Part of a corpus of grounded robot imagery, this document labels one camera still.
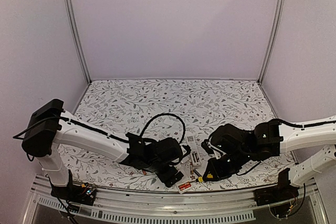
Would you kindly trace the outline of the yellow pry tool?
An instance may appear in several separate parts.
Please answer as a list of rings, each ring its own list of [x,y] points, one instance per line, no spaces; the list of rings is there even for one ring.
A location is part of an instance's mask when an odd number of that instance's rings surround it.
[[[206,176],[200,176],[200,177],[197,177],[195,182],[197,183],[203,183],[203,182],[211,182],[214,180],[214,177],[212,174],[208,174]]]

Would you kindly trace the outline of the slim white remote control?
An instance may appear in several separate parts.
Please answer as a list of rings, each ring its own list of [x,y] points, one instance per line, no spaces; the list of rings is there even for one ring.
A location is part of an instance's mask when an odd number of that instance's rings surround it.
[[[186,142],[188,146],[191,148],[190,152],[190,159],[193,167],[201,167],[202,165],[202,160],[199,155],[198,147],[196,144],[196,140],[193,136],[187,136],[186,137]]]

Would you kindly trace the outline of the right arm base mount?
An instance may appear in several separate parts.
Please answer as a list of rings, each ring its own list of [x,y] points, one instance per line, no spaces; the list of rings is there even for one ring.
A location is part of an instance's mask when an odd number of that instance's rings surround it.
[[[253,191],[257,206],[269,206],[270,213],[277,219],[288,218],[297,205],[299,187],[291,185],[271,186]]]

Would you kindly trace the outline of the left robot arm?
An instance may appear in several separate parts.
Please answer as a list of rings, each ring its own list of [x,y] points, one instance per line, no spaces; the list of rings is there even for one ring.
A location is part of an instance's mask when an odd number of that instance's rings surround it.
[[[49,176],[52,185],[67,200],[78,195],[72,176],[58,152],[58,145],[65,144],[103,155],[114,162],[138,170],[155,173],[159,180],[171,187],[183,177],[176,165],[191,151],[176,139],[160,141],[141,135],[112,133],[75,118],[63,109],[63,101],[53,99],[31,117],[23,136],[22,149],[37,158]]]

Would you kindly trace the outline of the white remote with display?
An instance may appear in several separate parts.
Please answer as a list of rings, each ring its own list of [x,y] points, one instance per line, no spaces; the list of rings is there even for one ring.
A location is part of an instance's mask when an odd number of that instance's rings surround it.
[[[189,181],[178,182],[175,185],[176,185],[177,191],[180,194],[183,194],[192,188],[192,184]]]

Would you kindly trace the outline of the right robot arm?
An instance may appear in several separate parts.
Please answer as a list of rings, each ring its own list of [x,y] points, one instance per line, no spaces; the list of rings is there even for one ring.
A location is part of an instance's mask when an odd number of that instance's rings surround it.
[[[271,190],[276,201],[291,194],[330,167],[335,166],[335,116],[301,123],[272,119],[253,130],[242,130],[232,124],[219,126],[202,143],[214,157],[207,162],[199,181],[215,182],[237,174],[249,161],[261,162],[294,150],[322,146],[304,162],[278,175],[278,185]]]

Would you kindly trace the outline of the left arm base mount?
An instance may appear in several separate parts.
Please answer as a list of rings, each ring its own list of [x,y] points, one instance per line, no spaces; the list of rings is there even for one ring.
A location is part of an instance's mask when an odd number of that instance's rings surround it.
[[[58,187],[51,184],[51,195],[66,202],[93,206],[96,194],[96,186],[88,183],[82,185],[68,184],[66,187]]]

